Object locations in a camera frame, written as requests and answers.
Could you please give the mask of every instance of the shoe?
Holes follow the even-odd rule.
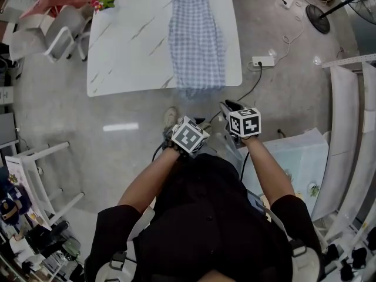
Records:
[[[168,130],[177,124],[177,109],[175,107],[170,107],[164,114],[164,129]]]

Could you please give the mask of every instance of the fan stand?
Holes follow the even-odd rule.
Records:
[[[330,23],[327,18],[327,15],[330,15],[332,12],[335,12],[336,10],[344,7],[345,5],[349,4],[354,0],[346,0],[344,2],[341,2],[334,8],[330,9],[327,12],[323,12],[320,8],[318,8],[315,5],[309,4],[305,9],[305,12],[307,14],[308,19],[312,23],[312,25],[321,33],[327,34],[330,31]]]

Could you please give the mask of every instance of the black shirt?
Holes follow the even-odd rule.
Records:
[[[135,281],[197,281],[212,269],[236,281],[291,281],[291,246],[274,223],[251,206],[235,168],[209,155],[177,162],[156,200],[150,226],[134,239]],[[290,237],[320,253],[307,207],[295,196],[277,200],[271,210]],[[89,282],[117,251],[140,213],[116,206],[98,214]]]

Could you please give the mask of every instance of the person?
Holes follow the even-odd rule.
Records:
[[[167,127],[177,121],[166,113]],[[290,179],[256,137],[243,139],[270,203],[287,234],[321,254],[307,207]],[[85,264],[88,282],[117,251],[156,197],[155,216],[133,239],[133,281],[291,281],[291,246],[286,234],[247,199],[228,161],[206,153],[180,157],[167,147],[129,185],[115,207],[98,214]]]

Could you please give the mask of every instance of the white cabinet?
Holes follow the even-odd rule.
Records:
[[[0,88],[0,105],[10,105],[13,103],[13,87]]]

